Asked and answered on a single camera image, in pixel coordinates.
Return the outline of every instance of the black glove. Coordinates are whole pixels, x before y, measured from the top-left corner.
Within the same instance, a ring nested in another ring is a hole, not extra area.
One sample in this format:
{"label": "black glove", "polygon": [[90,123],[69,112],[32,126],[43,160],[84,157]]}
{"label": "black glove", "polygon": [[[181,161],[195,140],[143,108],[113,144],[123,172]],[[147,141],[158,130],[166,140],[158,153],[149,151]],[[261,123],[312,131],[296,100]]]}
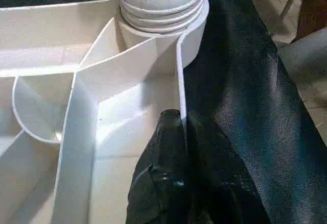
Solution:
{"label": "black glove", "polygon": [[179,111],[162,112],[128,194],[126,224],[188,223],[191,190]]}

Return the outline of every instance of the fold in fabric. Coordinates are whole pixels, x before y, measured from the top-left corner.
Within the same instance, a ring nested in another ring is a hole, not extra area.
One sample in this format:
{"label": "fold in fabric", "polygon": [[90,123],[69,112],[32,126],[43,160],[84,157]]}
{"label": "fold in fabric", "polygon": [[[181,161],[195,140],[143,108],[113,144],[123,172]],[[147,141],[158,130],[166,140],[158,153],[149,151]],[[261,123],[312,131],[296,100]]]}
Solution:
{"label": "fold in fabric", "polygon": [[188,114],[228,137],[272,223],[327,223],[327,148],[267,29],[251,0],[209,3],[199,54],[184,69]]}
{"label": "fold in fabric", "polygon": [[213,223],[270,223],[244,162],[215,123],[189,114],[188,145],[200,211]]}

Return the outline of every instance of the person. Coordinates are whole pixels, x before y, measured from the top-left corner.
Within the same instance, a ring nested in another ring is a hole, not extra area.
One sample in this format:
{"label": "person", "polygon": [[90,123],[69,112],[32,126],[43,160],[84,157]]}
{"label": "person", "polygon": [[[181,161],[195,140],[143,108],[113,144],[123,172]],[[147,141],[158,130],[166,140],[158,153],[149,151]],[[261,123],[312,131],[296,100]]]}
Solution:
{"label": "person", "polygon": [[293,41],[327,26],[327,0],[302,0],[297,34]]}

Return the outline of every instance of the white plastic partition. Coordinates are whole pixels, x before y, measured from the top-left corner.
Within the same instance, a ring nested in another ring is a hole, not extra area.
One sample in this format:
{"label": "white plastic partition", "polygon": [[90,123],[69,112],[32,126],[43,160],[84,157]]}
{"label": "white plastic partition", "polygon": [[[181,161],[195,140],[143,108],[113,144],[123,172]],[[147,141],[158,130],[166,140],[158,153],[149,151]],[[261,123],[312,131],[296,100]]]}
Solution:
{"label": "white plastic partition", "polygon": [[59,143],[73,73],[17,77],[13,111],[20,126],[39,141]]}
{"label": "white plastic partition", "polygon": [[193,24],[166,35],[134,30],[118,8],[108,0],[0,10],[0,136],[9,141],[0,162],[20,157],[18,171],[0,164],[1,174],[17,174],[0,179],[13,183],[0,207],[14,196],[0,223],[124,223],[132,173],[160,113],[178,109],[184,121],[182,69],[198,52],[207,0]]}
{"label": "white plastic partition", "polygon": [[75,71],[117,0],[0,8],[0,77]]}

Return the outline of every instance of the stacked white discs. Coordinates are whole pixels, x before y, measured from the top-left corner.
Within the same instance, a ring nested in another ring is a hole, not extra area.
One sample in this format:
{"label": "stacked white discs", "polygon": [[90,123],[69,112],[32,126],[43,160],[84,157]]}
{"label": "stacked white discs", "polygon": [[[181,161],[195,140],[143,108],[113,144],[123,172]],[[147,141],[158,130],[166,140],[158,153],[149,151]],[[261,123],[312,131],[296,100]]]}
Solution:
{"label": "stacked white discs", "polygon": [[200,15],[204,0],[120,0],[125,20],[150,33],[171,33],[185,29]]}

